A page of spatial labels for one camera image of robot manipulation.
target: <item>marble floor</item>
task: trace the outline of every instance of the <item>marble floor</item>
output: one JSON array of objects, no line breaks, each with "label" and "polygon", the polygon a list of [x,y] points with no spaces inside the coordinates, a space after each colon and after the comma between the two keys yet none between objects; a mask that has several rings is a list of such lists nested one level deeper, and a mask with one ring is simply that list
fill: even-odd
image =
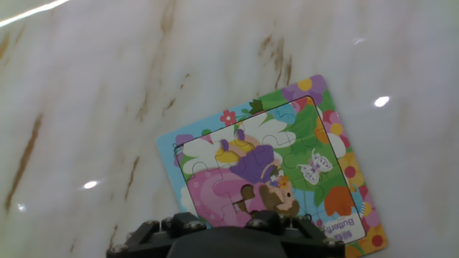
[{"label": "marble floor", "polygon": [[370,257],[458,257],[458,12],[455,0],[3,0],[0,257],[104,257],[179,211],[158,136],[317,74],[389,238]]}]

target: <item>cartoon illustration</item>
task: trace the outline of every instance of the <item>cartoon illustration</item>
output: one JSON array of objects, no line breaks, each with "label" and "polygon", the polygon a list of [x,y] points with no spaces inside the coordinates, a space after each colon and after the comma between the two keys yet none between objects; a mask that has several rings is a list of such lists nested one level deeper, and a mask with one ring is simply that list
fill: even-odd
[{"label": "cartoon illustration", "polygon": [[282,156],[276,144],[265,139],[274,135],[288,142],[295,134],[283,132],[286,123],[267,118],[267,113],[260,113],[185,143],[183,155],[178,154],[180,159],[194,157],[181,165],[182,171],[193,175],[187,182],[191,198],[197,213],[212,226],[244,226],[251,214],[266,209],[284,216],[300,211],[293,185],[281,168]]},{"label": "cartoon illustration", "polygon": [[212,226],[244,226],[268,209],[310,215],[350,257],[387,245],[321,76],[165,135],[158,146],[182,210]]},{"label": "cartoon illustration", "polygon": [[[288,180],[288,176],[283,175],[280,160],[274,158],[273,147],[260,145],[256,138],[245,135],[240,129],[237,130],[237,136],[240,140],[252,144],[255,149],[245,153],[241,148],[222,140],[223,151],[232,151],[240,157],[239,163],[230,168],[231,172],[253,185],[264,183],[268,193],[277,196],[279,204],[268,205],[269,208],[265,209],[276,210],[286,216],[296,216],[299,212],[299,204],[293,196],[292,183]],[[265,195],[266,202],[270,202],[267,200],[270,198],[268,196]]]},{"label": "cartoon illustration", "polygon": [[313,185],[319,182],[321,173],[329,172],[333,168],[327,157],[321,156],[319,153],[314,154],[315,150],[316,149],[313,149],[313,157],[309,160],[309,164],[298,165],[298,167],[301,168],[304,179]]}]

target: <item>butterfly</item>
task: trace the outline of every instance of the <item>butterfly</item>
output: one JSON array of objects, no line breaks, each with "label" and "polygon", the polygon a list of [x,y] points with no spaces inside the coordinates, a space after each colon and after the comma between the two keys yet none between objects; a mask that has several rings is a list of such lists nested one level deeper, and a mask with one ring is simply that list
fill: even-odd
[{"label": "butterfly", "polygon": [[313,156],[309,160],[309,164],[297,165],[297,167],[301,168],[304,179],[313,185],[318,183],[320,173],[328,172],[333,168],[327,157],[323,157],[319,153],[314,154],[315,150],[313,149]]}]

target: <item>flower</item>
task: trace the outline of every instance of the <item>flower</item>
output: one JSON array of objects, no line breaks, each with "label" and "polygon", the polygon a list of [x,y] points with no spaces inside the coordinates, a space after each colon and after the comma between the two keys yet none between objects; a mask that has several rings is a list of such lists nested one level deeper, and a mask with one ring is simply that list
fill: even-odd
[{"label": "flower", "polygon": [[346,258],[358,258],[361,257],[362,253],[350,244],[346,245]]},{"label": "flower", "polygon": [[306,80],[302,80],[293,85],[282,89],[282,96],[288,100],[297,100],[300,97],[311,96],[316,105],[322,103],[322,94],[326,91],[325,80],[322,76],[316,75]]},{"label": "flower", "polygon": [[342,139],[325,130],[322,126],[322,120],[317,118],[316,120],[316,129],[314,130],[314,134],[316,135],[317,139],[325,144],[331,144],[333,150],[335,151],[335,156],[340,158],[346,154],[346,146]]},{"label": "flower", "polygon": [[338,159],[338,163],[352,192],[356,191],[356,187],[364,185],[364,177],[361,174],[354,153],[346,153],[342,158]]},{"label": "flower", "polygon": [[279,187],[281,188],[288,188],[288,176],[283,176],[279,181]]},{"label": "flower", "polygon": [[371,228],[379,226],[381,221],[379,220],[379,215],[374,208],[373,199],[368,194],[368,188],[366,186],[361,186],[359,187],[359,192],[364,200],[365,207],[365,209],[361,211],[363,212],[363,214],[361,214],[362,222],[364,224],[365,231],[368,231]]},{"label": "flower", "polygon": [[[237,123],[239,129],[243,129],[245,135],[257,139],[259,143],[271,145],[274,148],[284,148],[295,142],[296,135],[292,132],[285,132],[287,124],[275,119],[265,122],[268,114],[260,113],[250,119]],[[237,164],[240,157],[232,151],[223,151],[222,140],[230,145],[237,145],[242,151],[248,153],[253,148],[250,144],[242,145],[242,140],[235,140],[235,126],[230,125],[221,130],[214,131],[205,137],[191,140],[184,144],[183,153],[193,159],[182,166],[183,173],[193,174],[197,171],[233,166]],[[274,152],[274,158],[282,163],[282,156]]]},{"label": "flower", "polygon": [[[175,146],[174,147],[177,147],[177,146],[180,146],[186,142],[189,142],[190,140],[193,140],[194,137],[193,135],[177,135],[175,137]],[[176,153],[176,158],[174,160],[174,165],[179,167],[180,166],[180,163],[181,163],[181,160],[184,158],[184,153],[183,151],[180,151],[178,153]]]},{"label": "flower", "polygon": [[[244,128],[245,135],[250,135],[257,139],[259,143],[271,145],[273,148],[285,148],[295,142],[295,133],[285,131],[287,123],[276,119],[266,121],[267,117],[268,114],[266,112],[260,113],[244,120],[240,127]],[[276,152],[274,156],[275,159],[279,159],[282,162],[282,157]]]},{"label": "flower", "polygon": [[236,123],[236,112],[230,112],[229,110],[223,111],[223,115],[220,117],[220,121],[222,121],[226,126]]},{"label": "flower", "polygon": [[327,110],[323,114],[323,126],[325,127],[327,133],[333,133],[334,135],[340,137],[346,148],[351,146],[346,136],[346,132],[344,132],[343,125],[341,124],[338,113],[333,110]]},{"label": "flower", "polygon": [[232,165],[238,162],[238,159],[217,161],[216,154],[222,148],[221,140],[235,139],[234,125],[224,129],[217,130],[213,133],[191,140],[184,144],[183,154],[193,159],[187,161],[181,167],[183,173],[193,174],[197,171],[219,168],[225,165]]},{"label": "flower", "polygon": [[387,238],[382,225],[371,228],[366,232],[366,237],[359,240],[359,246],[365,254],[378,251],[387,247]]},{"label": "flower", "polygon": [[337,213],[339,216],[349,216],[352,214],[354,202],[345,186],[335,186],[328,193],[323,202],[327,216],[333,216]]}]

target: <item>brown vein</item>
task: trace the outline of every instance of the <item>brown vein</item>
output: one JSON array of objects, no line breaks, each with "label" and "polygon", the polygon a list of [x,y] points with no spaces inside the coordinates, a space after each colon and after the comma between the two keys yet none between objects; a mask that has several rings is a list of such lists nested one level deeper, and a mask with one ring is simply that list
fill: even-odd
[{"label": "brown vein", "polygon": [[275,50],[275,60],[274,60],[274,65],[275,65],[275,70],[279,71],[278,79],[275,82],[274,88],[278,88],[278,83],[280,80],[280,76],[282,75],[282,66],[284,63],[284,38],[279,39],[278,47]]},{"label": "brown vein", "polygon": [[115,234],[116,234],[117,230],[118,230],[118,225],[116,224],[115,228],[113,229],[112,237],[110,238],[110,246],[109,246],[109,248],[112,248],[112,246],[113,246],[113,239],[115,238]]},{"label": "brown vein", "polygon": [[24,29],[26,28],[26,26],[24,25],[21,29],[21,31],[19,32],[19,35],[17,35],[17,38],[16,40],[14,41],[14,45],[16,46],[17,42],[19,42],[19,39],[21,38],[22,36],[22,32],[24,32]]},{"label": "brown vein", "polygon": [[140,119],[141,122],[143,122],[143,116],[146,115],[147,112],[148,112],[148,90],[145,91],[145,100],[143,101],[141,109],[138,110],[136,117]]},{"label": "brown vein", "polygon": [[168,110],[169,108],[171,108],[171,107],[174,105],[174,103],[175,103],[175,98],[174,98],[173,100],[171,100],[171,102],[169,103],[169,105],[168,105],[166,108],[164,108],[164,110],[163,110],[163,116],[164,116],[164,113],[166,112],[166,110]]},{"label": "brown vein", "polygon": [[265,40],[263,40],[262,44],[260,45],[260,51],[258,52],[258,55],[261,55],[266,50],[266,47],[268,47],[269,43],[271,42],[272,35],[273,34],[270,34],[266,37]]},{"label": "brown vein", "polygon": [[140,158],[140,156],[137,156],[136,161],[134,161],[134,166],[133,166],[132,171],[131,171],[131,178],[129,179],[128,189],[126,190],[126,194],[124,196],[124,200],[128,200],[129,189],[131,188],[132,181],[134,180],[134,171],[136,171],[136,167],[137,167],[137,163],[138,163],[138,159],[139,158]]},{"label": "brown vein", "polygon": [[284,82],[287,82],[287,85],[290,84],[290,75],[292,74],[292,55],[290,55],[290,58],[288,59],[287,64],[285,64],[285,74],[284,74]]},{"label": "brown vein", "polygon": [[3,54],[5,53],[6,49],[9,45],[9,32],[6,33],[5,37],[0,43],[0,59],[3,58]]},{"label": "brown vein", "polygon": [[40,126],[42,125],[42,118],[43,114],[38,114],[37,118],[35,119],[34,127],[32,129],[32,136],[27,144],[26,149],[22,153],[21,161],[19,162],[19,168],[16,171],[16,175],[14,176],[13,184],[11,185],[11,190],[8,193],[5,201],[5,209],[6,214],[9,213],[11,208],[11,200],[13,199],[13,195],[16,192],[17,186],[21,181],[22,176],[24,175],[24,171],[26,170],[27,164],[29,162],[30,156],[32,155],[32,151],[34,150],[35,141],[38,137],[38,131]]}]

